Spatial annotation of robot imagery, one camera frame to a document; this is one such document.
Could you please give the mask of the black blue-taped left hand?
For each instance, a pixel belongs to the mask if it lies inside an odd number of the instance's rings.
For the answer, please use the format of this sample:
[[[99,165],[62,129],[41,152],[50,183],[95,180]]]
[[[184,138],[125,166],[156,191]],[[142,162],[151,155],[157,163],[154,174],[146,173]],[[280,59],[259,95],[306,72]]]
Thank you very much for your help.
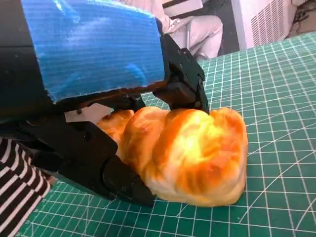
[[[204,71],[152,14],[111,0],[0,3],[0,135],[35,151],[32,164],[102,198],[153,206],[115,141],[65,113],[96,102],[144,107],[152,92],[171,109],[209,111]]]

